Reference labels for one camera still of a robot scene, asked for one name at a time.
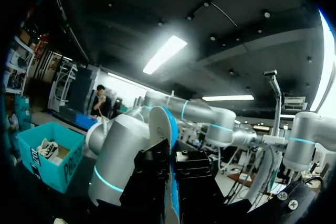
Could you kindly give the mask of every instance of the wall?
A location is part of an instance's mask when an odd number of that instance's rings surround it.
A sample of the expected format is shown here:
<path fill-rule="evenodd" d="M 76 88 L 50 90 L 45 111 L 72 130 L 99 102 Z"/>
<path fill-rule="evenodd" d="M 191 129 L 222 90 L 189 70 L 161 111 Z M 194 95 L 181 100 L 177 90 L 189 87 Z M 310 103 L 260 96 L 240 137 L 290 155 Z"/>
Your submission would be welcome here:
<path fill-rule="evenodd" d="M 97 73 L 94 88 L 96 89 L 97 85 L 99 84 L 117 92 L 117 97 L 122 98 L 122 103 L 126 107 L 132 107 L 134 99 L 138 98 L 139 96 L 144 97 L 147 92 L 145 88 L 141 88 L 126 81 L 117 79 L 113 76 L 109 76 L 106 72 L 103 71 L 99 71 Z"/>

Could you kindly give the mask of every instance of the shelf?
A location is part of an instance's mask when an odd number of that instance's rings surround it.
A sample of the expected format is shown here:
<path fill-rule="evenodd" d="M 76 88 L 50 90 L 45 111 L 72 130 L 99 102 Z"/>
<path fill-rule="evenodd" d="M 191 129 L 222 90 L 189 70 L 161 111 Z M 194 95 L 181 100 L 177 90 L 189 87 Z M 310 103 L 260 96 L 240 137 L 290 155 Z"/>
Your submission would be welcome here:
<path fill-rule="evenodd" d="M 20 46 L 22 46 L 24 49 L 26 49 L 28 52 L 30 52 L 31 54 L 35 55 L 34 54 L 34 51 L 29 48 L 22 40 L 20 40 L 18 37 L 14 36 L 14 40 L 16 42 L 18 42 L 20 44 Z"/>
<path fill-rule="evenodd" d="M 26 72 L 25 69 L 19 68 L 18 66 L 14 65 L 14 64 L 12 64 L 10 62 L 6 62 L 6 66 L 8 66 L 9 68 L 13 68 L 14 70 L 16 70 L 19 73 L 25 73 Z"/>
<path fill-rule="evenodd" d="M 6 93 L 21 94 L 21 90 L 6 88 Z"/>

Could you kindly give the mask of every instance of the screw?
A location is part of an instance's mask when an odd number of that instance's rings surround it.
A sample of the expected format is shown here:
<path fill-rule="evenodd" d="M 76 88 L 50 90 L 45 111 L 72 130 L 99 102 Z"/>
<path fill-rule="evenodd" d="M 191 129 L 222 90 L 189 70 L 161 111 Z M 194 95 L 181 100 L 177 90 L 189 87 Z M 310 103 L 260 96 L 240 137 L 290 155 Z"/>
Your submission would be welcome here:
<path fill-rule="evenodd" d="M 295 210 L 298 208 L 298 201 L 296 199 L 292 199 L 289 203 L 288 203 L 288 207 L 290 210 Z"/>
<path fill-rule="evenodd" d="M 288 198 L 288 194 L 285 191 L 281 191 L 278 193 L 277 197 L 280 200 L 286 200 Z"/>

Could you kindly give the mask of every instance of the teal cardboard box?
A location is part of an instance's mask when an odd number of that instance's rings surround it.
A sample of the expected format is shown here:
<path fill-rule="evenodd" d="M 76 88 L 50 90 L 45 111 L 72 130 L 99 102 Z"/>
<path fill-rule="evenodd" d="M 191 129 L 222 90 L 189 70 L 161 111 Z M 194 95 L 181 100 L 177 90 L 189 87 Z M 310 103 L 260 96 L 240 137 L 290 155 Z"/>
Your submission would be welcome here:
<path fill-rule="evenodd" d="M 65 193 L 83 157 L 84 135 L 51 122 L 23 131 L 18 137 L 24 166 L 48 186 Z M 54 140 L 59 149 L 67 150 L 61 163 L 55 164 L 36 151 L 45 138 Z"/>
<path fill-rule="evenodd" d="M 29 110 L 29 98 L 16 95 L 15 96 L 15 112 L 17 113 L 20 110 Z"/>

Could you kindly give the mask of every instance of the shelving unit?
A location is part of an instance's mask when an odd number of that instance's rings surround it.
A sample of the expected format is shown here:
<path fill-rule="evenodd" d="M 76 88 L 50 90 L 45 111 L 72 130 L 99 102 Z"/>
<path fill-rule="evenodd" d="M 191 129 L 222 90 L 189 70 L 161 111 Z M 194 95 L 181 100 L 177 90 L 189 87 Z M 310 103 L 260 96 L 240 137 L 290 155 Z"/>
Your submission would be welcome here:
<path fill-rule="evenodd" d="M 25 43 L 23 43 L 18 37 L 15 36 L 14 41 L 17 42 L 23 49 L 25 49 L 29 53 L 29 55 L 25 59 L 25 61 L 28 61 L 28 64 L 27 64 L 27 68 L 23 69 L 23 68 L 20 68 L 19 66 L 15 65 L 15 64 L 12 64 L 9 61 L 6 62 L 6 66 L 9 67 L 10 69 L 16 70 L 16 74 L 23 74 L 23 73 L 25 74 L 24 78 L 23 78 L 23 81 L 21 83 L 20 89 L 13 89 L 13 88 L 10 88 L 10 87 L 6 87 L 6 93 L 23 95 L 26 80 L 27 80 L 27 77 L 28 77 L 28 72 L 29 72 L 30 66 L 32 65 L 33 58 L 35 57 L 35 54 L 34 54 L 34 51 L 31 48 L 29 48 Z"/>
<path fill-rule="evenodd" d="M 48 101 L 49 109 L 59 112 L 59 107 L 66 105 L 69 87 L 72 80 L 75 80 L 77 71 L 75 64 L 63 59 L 63 63 L 57 73 L 57 79 L 51 87 Z"/>

